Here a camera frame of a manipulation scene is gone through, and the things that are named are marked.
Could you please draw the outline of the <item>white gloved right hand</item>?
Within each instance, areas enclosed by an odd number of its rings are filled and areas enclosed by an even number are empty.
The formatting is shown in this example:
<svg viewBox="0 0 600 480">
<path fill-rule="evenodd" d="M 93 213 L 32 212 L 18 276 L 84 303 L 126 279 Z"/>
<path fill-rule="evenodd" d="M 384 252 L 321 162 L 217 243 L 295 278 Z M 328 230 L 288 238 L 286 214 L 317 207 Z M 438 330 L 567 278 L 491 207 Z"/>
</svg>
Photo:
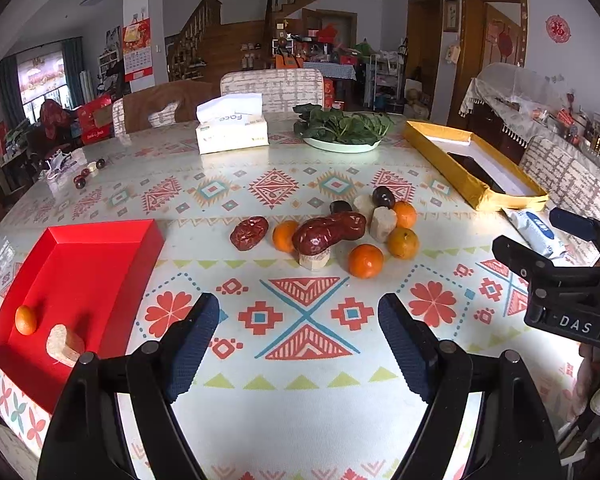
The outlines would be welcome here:
<svg viewBox="0 0 600 480">
<path fill-rule="evenodd" d="M 586 408 L 600 416 L 600 348 L 580 344 L 582 362 L 571 393 L 568 422 L 574 422 Z"/>
</svg>

